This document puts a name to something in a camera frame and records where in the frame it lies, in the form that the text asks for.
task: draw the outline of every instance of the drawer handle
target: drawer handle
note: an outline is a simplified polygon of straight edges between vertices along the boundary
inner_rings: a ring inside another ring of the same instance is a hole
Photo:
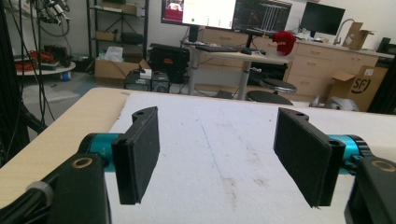
[[[221,36],[220,36],[220,39],[231,39],[231,37],[230,37],[230,36],[221,35]]]

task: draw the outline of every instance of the cardboard box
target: cardboard box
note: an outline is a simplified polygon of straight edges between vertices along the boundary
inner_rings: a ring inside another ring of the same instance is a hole
[[[344,40],[343,47],[350,49],[361,49],[367,35],[373,35],[373,31],[361,30],[363,22],[353,22]]]
[[[104,10],[118,11],[125,14],[136,15],[135,5],[124,5],[124,4],[111,3],[111,2],[102,2],[101,7],[103,7]]]
[[[95,59],[95,79],[98,84],[123,87],[128,74],[138,68],[150,69],[141,59],[139,63],[118,63],[104,59]]]
[[[359,111],[367,111],[388,69],[362,66],[357,75],[338,71],[332,75],[334,84],[329,97],[353,100]]]
[[[95,38],[98,40],[114,41],[116,39],[116,34],[105,31],[96,31]]]

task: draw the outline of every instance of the round stool seat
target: round stool seat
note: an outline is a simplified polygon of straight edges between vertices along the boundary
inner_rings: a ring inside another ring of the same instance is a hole
[[[290,92],[290,93],[295,93],[297,91],[297,88],[291,85],[290,83],[273,78],[263,78],[260,81],[260,85],[273,91],[282,91],[282,92]]]
[[[273,94],[268,91],[248,91],[247,98],[250,101],[260,103],[279,104],[279,105],[293,105],[293,103],[283,96]]]

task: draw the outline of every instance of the desk leg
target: desk leg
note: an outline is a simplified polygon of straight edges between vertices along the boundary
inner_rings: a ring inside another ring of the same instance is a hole
[[[242,76],[241,81],[239,82],[239,92],[238,92],[238,100],[244,100],[245,92],[247,90],[248,85],[248,74],[250,71],[251,62],[244,62],[244,66],[242,68]]]
[[[198,69],[198,60],[200,56],[199,50],[193,49],[192,53],[192,60],[191,60],[191,70],[189,72],[189,91],[187,92],[188,95],[192,95],[195,89],[195,76],[196,70]]]

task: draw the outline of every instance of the red object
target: red object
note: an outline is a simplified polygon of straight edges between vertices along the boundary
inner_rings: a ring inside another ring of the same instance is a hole
[[[293,50],[296,37],[290,32],[281,31],[273,35],[273,42],[277,43],[276,50],[280,52],[282,56],[286,56]]]

